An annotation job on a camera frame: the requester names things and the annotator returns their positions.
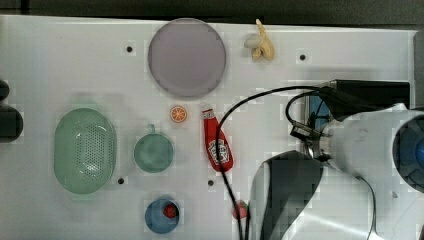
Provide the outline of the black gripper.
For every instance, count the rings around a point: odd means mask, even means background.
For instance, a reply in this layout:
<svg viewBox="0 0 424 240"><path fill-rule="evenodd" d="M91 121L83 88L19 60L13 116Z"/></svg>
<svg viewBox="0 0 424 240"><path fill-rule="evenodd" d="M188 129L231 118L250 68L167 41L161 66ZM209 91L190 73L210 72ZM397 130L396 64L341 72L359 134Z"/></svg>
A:
<svg viewBox="0 0 424 240"><path fill-rule="evenodd" d="M304 150L311 158L320 162L326 162L331 158L327 149L328 141L331 138L329 134L294 121L290 135L303 142Z"/></svg>

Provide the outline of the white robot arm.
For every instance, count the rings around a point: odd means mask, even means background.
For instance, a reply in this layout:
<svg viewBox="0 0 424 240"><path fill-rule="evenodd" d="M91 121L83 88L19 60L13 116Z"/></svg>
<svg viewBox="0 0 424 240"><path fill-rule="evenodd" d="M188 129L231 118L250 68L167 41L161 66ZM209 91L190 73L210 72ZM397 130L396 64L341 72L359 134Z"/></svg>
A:
<svg viewBox="0 0 424 240"><path fill-rule="evenodd" d="M423 240L423 114L402 104L333 120L255 174L251 240Z"/></svg>

